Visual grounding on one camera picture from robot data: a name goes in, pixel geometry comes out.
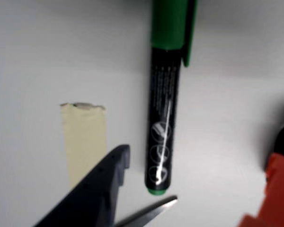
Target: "metal blade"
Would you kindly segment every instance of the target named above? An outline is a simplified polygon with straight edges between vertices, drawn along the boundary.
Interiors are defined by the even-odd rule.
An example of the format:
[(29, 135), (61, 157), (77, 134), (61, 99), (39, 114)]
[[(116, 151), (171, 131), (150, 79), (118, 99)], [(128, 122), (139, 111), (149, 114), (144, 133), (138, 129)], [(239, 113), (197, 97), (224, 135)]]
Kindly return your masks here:
[(159, 214), (167, 211), (178, 201), (177, 196), (171, 196), (158, 203), (155, 203), (136, 214), (119, 222), (115, 227), (143, 227)]

